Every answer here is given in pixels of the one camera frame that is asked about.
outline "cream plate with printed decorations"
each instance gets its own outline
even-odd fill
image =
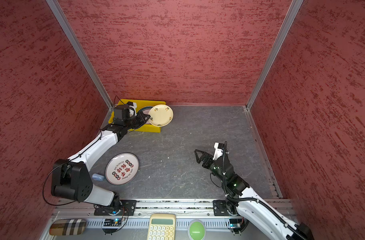
[[[154,106],[148,114],[151,116],[150,123],[157,127],[167,125],[173,118],[172,109],[163,104]]]
[[[123,185],[132,180],[139,168],[138,159],[131,153],[122,153],[112,158],[106,167],[106,179],[114,185]]]

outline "red wallpaper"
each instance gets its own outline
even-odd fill
[[[108,94],[245,104],[291,0],[59,0]]]
[[[40,236],[52,210],[43,180],[106,111],[45,0],[0,1],[0,239]]]
[[[252,114],[316,239],[365,239],[365,1],[304,1]]]

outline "yellow tray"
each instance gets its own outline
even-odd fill
[[[118,105],[122,105],[124,103],[126,104],[127,102],[137,103],[137,108],[136,108],[137,111],[146,106],[154,107],[159,104],[166,104],[166,102],[164,102],[164,101],[149,101],[149,100],[134,100],[134,99],[121,99],[121,101],[119,101]],[[114,112],[112,112],[111,118],[109,119],[108,123],[113,122],[113,117],[114,117]],[[161,132],[161,127],[153,126],[152,124],[145,124],[144,126],[136,129],[135,131],[137,131],[137,132]]]

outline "robotic arm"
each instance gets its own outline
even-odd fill
[[[230,215],[241,215],[271,240],[314,240],[311,230],[304,224],[281,215],[265,202],[250,185],[238,176],[230,164],[227,142],[215,143],[214,156],[195,150],[197,163],[209,169],[222,182],[227,198],[225,206]]]
[[[94,185],[89,171],[128,130],[137,129],[149,120],[150,115],[142,112],[136,114],[136,107],[137,104],[132,102],[116,106],[113,109],[113,123],[105,126],[98,137],[75,155],[54,163],[51,184],[53,196],[106,206],[105,209],[111,215],[119,212],[121,202],[118,194]]]

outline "calculator screen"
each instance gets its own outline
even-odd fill
[[[173,225],[173,219],[152,219],[152,224]]]

